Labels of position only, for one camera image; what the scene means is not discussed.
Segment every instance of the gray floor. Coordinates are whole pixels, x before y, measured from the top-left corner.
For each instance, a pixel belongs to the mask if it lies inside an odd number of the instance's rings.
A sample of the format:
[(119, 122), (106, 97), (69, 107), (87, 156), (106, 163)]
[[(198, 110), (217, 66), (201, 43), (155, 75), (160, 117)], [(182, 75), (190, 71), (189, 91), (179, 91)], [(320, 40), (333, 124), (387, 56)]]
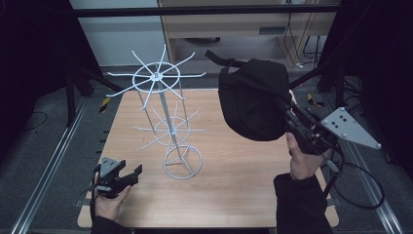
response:
[[(182, 65), (182, 73), (207, 72), (205, 78), (182, 79), (183, 88), (217, 88), (217, 73), (220, 67), (214, 65), (204, 57), (206, 49), (216, 52), (224, 58), (236, 59), (271, 59), (286, 64), (278, 40), (270, 37), (262, 38), (221, 38), (215, 44), (197, 44), (194, 41), (181, 40), (177, 57), (187, 58), (192, 52), (196, 56), (185, 65)], [(103, 67), (103, 71), (114, 71), (114, 67)], [(312, 65), (304, 68), (289, 67), (290, 80), (294, 80), (311, 70)], [(127, 87), (130, 78), (109, 77), (116, 84)], [(332, 93), (319, 96), (314, 85), (317, 78), (312, 79), (303, 86), (294, 90), (297, 101), (302, 105), (308, 105), (307, 94), (313, 94), (315, 98), (329, 103)], [(104, 146), (104, 141), (113, 118), (116, 114), (120, 97), (114, 97), (109, 102), (105, 113), (98, 113), (104, 96), (111, 93), (109, 89), (95, 82), (93, 97), (76, 96), (77, 103), (85, 104), (79, 125), (70, 137), (70, 143), (64, 148), (62, 158), (56, 162), (56, 172), (52, 174), (50, 186), (40, 199), (40, 205), (35, 207), (36, 213), (29, 221), (31, 225), (28, 232), (32, 233), (88, 233), (89, 230), (77, 225), (79, 208), (73, 206), (79, 193), (88, 187), (92, 171)], [(328, 112), (328, 108), (311, 106), (319, 113)], [(41, 97), (36, 102), (35, 113), (27, 123), (27, 131), (20, 134), (16, 144), (10, 151), (10, 160), (0, 169), (0, 233), (10, 233), (10, 229), (19, 219), (24, 207), (32, 196), (33, 191), (43, 172), (54, 155), (55, 149), (65, 134), (66, 128), (66, 103), (65, 89), (57, 90), (49, 95)], [(369, 121), (356, 112), (355, 117), (372, 135), (374, 129), (370, 129)], [(352, 162), (357, 157), (351, 156), (354, 150), (346, 143), (342, 143), (346, 152), (347, 161)], [(413, 233), (413, 182), (402, 167), (386, 162), (385, 152), (357, 147), (357, 153), (365, 162), (368, 170), (383, 184), (386, 192), (387, 204), (394, 214), (395, 219), (404, 233)], [(352, 168), (346, 168), (337, 185), (341, 191), (352, 201), (369, 205), (370, 197), (366, 192), (362, 176)], [(333, 198), (339, 196), (332, 191)], [(366, 211), (341, 199), (343, 205), (337, 207), (340, 223), (334, 228), (336, 233), (402, 233), (386, 230), (379, 214), (383, 210)]]

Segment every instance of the wooden table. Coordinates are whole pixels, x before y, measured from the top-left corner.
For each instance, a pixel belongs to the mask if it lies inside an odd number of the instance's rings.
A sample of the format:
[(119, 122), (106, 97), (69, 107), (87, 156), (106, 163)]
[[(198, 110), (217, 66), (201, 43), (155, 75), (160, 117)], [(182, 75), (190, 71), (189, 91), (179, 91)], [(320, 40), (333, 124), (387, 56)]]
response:
[[(192, 132), (186, 142), (203, 155), (203, 166), (193, 177), (175, 179), (164, 169), (167, 147), (156, 142), (143, 150), (140, 147), (154, 140), (148, 118), (141, 110), (137, 92), (126, 92), (104, 146), (102, 155), (126, 160), (121, 176), (130, 174), (139, 164), (143, 173), (139, 184), (131, 189), (118, 222), (128, 227), (193, 228), (193, 227), (276, 227), (277, 197), (273, 179), (289, 172), (290, 156), (282, 136), (270, 142), (246, 139), (233, 132), (225, 123), (217, 90), (184, 90)], [(173, 116), (182, 102), (172, 92), (166, 92), (169, 112)], [(156, 124), (152, 107), (161, 115), (164, 110), (159, 95), (153, 94), (147, 110)], [(320, 172), (322, 186), (325, 182)], [(326, 211), (332, 226), (338, 224), (333, 207)], [(89, 207), (84, 207), (78, 224), (90, 227)]]

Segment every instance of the hand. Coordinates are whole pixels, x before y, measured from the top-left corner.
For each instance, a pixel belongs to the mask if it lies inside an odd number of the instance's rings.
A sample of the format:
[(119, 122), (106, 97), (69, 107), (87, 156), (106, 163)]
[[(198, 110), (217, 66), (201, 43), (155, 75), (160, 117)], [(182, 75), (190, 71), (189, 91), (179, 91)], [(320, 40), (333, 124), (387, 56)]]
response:
[(119, 193), (119, 196), (113, 199), (106, 198), (101, 193), (98, 194), (96, 199), (94, 200), (95, 215), (106, 217), (114, 221), (118, 216), (119, 210), (121, 209), (124, 200), (128, 197), (130, 191), (131, 186), (129, 185), (121, 193)]
[(291, 153), (290, 174), (293, 180), (313, 176), (324, 162), (324, 155), (328, 155), (330, 151), (329, 149), (319, 156), (305, 154), (298, 147), (297, 140), (292, 133), (286, 133), (286, 143)]

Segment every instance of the white panel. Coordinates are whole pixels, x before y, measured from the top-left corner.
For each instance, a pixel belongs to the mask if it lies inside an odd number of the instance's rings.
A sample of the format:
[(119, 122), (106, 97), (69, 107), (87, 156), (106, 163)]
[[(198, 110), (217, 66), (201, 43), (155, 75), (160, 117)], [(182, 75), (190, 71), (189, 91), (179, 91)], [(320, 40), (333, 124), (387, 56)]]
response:
[[(70, 0), (74, 9), (158, 7), (156, 0)], [(79, 19), (100, 66), (149, 63), (162, 55), (165, 37), (160, 17)]]

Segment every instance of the person's left hand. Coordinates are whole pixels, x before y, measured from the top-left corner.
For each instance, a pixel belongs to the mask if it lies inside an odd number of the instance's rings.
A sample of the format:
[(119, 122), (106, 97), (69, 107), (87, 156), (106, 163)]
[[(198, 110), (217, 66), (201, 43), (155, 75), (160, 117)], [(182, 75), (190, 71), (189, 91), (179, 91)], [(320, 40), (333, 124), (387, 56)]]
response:
[(94, 200), (95, 203), (95, 215), (115, 220), (119, 214), (124, 200), (128, 197), (131, 191), (131, 186), (127, 186), (116, 198), (109, 199), (104, 197), (103, 194), (98, 194)]

